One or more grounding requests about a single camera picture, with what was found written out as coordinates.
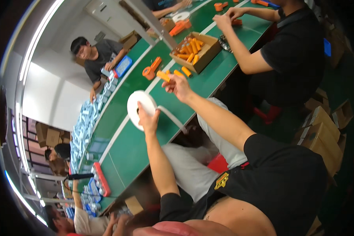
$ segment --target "embroidered patch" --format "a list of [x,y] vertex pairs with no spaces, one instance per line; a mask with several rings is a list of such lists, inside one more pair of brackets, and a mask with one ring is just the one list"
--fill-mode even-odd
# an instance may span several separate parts
[[228,176],[230,176],[227,172],[225,172],[224,174],[222,174],[221,177],[219,177],[219,179],[216,181],[216,186],[215,186],[215,190],[217,190],[220,187],[225,187],[225,183],[228,180]]

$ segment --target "green workbench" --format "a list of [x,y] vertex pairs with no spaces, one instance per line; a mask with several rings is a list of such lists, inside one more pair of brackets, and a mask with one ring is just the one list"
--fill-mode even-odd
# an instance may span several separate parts
[[[177,35],[175,37],[176,41],[180,42],[192,31],[203,31],[207,35],[219,37],[222,33],[216,25],[212,25],[212,17],[215,14],[224,14],[235,3],[228,2],[228,7],[222,12],[216,12],[213,5],[217,2],[223,1],[208,0],[206,5],[191,13],[192,27]],[[203,3],[205,2],[194,2],[190,11]],[[243,4],[243,7],[263,7],[249,1],[240,4]],[[250,49],[271,25],[271,22],[250,15],[244,15],[241,19],[243,26],[235,26],[235,32],[245,46]],[[135,62],[148,48],[149,45],[145,40],[140,40],[128,56]],[[170,63],[169,52],[170,49],[165,43],[159,41],[144,55],[114,94],[106,110],[101,114],[93,133],[88,151],[95,154],[95,161],[101,158],[108,144],[112,143],[109,152],[101,160],[101,169],[112,192],[110,197],[106,197],[100,202],[103,209],[111,204],[149,165],[144,133],[138,130],[127,117],[128,97],[134,91],[147,90],[155,99],[157,105],[167,108],[183,124],[186,124],[194,116],[194,111],[191,108],[179,102],[173,94],[166,93],[161,88],[162,81],[155,84],[155,82],[152,83],[142,76],[143,69],[149,66],[151,61],[158,56],[162,59],[162,68]],[[193,91],[200,96],[210,97],[236,66],[237,62],[233,54],[222,50],[199,75],[193,73],[193,77],[188,79],[189,84]],[[173,64],[170,71],[179,68],[181,68],[179,64]],[[160,144],[164,145],[170,142],[178,132],[179,128],[165,114],[161,113],[157,130]],[[111,142],[114,134],[116,134],[116,139]],[[89,162],[84,161],[79,172],[87,165],[89,165]]]

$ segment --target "white tape roll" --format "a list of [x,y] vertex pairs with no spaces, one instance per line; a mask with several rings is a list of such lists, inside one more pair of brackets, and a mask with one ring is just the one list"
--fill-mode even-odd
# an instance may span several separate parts
[[177,15],[173,16],[172,17],[172,20],[174,23],[180,21],[180,20],[186,20],[186,19],[189,19],[190,17],[190,13],[187,12],[187,11],[184,11],[184,12],[181,12],[181,13],[178,13]]
[[156,109],[164,112],[181,130],[184,134],[187,134],[188,131],[185,129],[183,124],[175,117],[170,111],[168,111],[163,106],[157,106],[155,100],[151,95],[147,94],[143,90],[138,90],[133,92],[129,99],[127,100],[127,113],[130,117],[130,120],[141,131],[144,131],[143,126],[139,125],[139,115],[138,115],[138,101],[142,104],[143,109],[150,116],[155,115]]

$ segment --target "gray t-shirt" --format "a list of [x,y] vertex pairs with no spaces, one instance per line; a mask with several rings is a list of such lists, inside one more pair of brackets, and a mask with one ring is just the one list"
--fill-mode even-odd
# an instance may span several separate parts
[[112,62],[122,50],[123,45],[110,39],[103,39],[99,41],[95,47],[99,53],[99,57],[96,60],[85,60],[85,71],[88,74],[92,83],[95,83],[101,79],[101,69],[106,63]]

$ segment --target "white pants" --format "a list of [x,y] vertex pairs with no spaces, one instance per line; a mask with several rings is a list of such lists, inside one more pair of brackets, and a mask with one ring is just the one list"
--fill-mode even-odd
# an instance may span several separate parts
[[[226,105],[214,97],[208,98],[208,100],[228,109]],[[202,117],[198,116],[198,122],[226,159],[229,169],[248,161],[244,152],[219,136]],[[173,167],[177,184],[193,198],[194,202],[197,202],[207,193],[211,184],[219,176],[219,173],[203,164],[211,161],[217,152],[210,151],[205,147],[186,148],[177,144],[166,144],[162,149]]]

